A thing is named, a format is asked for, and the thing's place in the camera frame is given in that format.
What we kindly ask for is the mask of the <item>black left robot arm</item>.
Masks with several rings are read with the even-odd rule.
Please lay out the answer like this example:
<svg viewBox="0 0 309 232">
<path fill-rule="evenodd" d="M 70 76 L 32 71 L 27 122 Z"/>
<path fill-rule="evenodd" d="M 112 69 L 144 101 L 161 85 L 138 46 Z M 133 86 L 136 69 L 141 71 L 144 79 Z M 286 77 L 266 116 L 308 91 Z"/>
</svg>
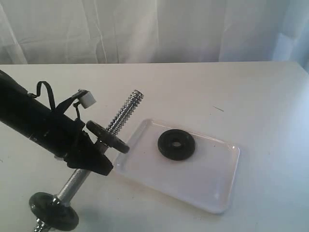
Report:
<svg viewBox="0 0 309 232">
<path fill-rule="evenodd" d="M 49 109 L 5 72 L 0 73 L 0 120 L 58 158 L 72 169 L 107 176 L 111 161 L 92 143 L 80 119 Z"/>
</svg>

